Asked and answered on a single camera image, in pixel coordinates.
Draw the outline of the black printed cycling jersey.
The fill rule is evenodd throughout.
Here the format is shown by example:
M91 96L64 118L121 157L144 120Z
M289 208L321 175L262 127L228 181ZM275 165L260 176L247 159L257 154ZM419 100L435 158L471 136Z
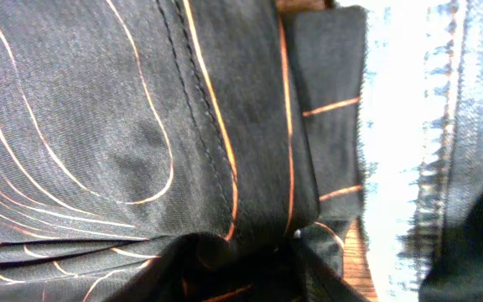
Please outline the black printed cycling jersey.
M0 301L360 301L366 13L0 1Z

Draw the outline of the black and white shirt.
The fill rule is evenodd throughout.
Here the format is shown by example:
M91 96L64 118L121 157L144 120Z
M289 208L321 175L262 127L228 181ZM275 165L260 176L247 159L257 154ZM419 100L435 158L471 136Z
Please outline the black and white shirt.
M483 301L483 0L363 1L357 153L381 301Z

